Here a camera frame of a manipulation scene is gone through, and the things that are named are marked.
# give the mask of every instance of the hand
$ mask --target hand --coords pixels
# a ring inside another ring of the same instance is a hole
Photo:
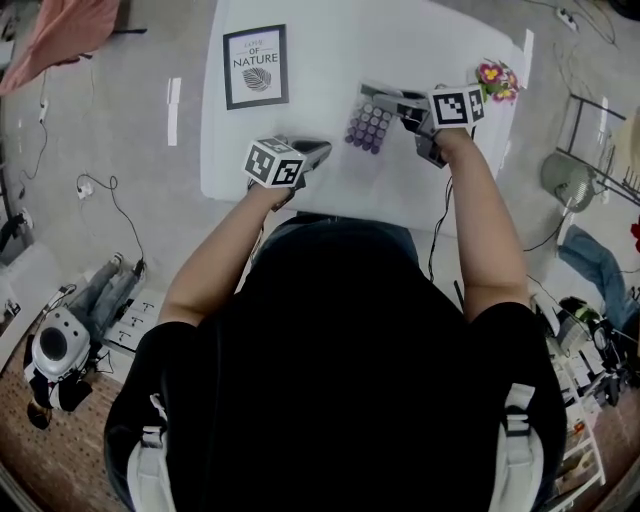
[[[287,199],[289,194],[291,194],[290,188],[266,188],[260,183],[253,185],[247,192],[248,197],[268,206],[269,209]]]
[[[476,147],[473,139],[464,128],[445,128],[436,135],[436,144],[442,148],[442,158],[451,162],[460,152]]]

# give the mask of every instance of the white table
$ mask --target white table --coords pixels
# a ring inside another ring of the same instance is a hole
[[[223,34],[278,24],[287,25],[290,102],[228,111]],[[459,86],[485,57],[522,76],[524,54],[507,36],[426,0],[218,0],[202,103],[202,191],[239,201],[251,139],[308,135],[330,141],[333,151],[287,207],[432,231],[444,211],[448,169],[418,157],[413,134],[399,122],[378,155],[344,143],[349,114],[363,80],[417,91]],[[514,111],[490,102],[478,127],[476,142],[494,176]],[[455,236],[454,217],[452,207],[443,234]]]

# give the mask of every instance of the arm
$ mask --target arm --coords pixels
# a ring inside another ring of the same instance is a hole
[[[526,306],[522,247],[487,162],[466,130],[443,130],[437,143],[453,178],[465,316],[471,321],[502,302]]]
[[[218,310],[238,286],[267,214],[289,192],[288,188],[252,187],[180,269],[158,323],[197,326]]]

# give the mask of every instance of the purple blister pack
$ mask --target purple blister pack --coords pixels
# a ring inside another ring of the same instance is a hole
[[[390,112],[373,105],[370,98],[362,99],[349,118],[344,141],[377,155],[382,149],[392,121],[393,116]]]

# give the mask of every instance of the pink cloth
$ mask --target pink cloth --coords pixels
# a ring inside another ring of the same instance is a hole
[[[113,32],[120,0],[44,0],[29,46],[0,83],[5,95],[55,64],[99,48]]]

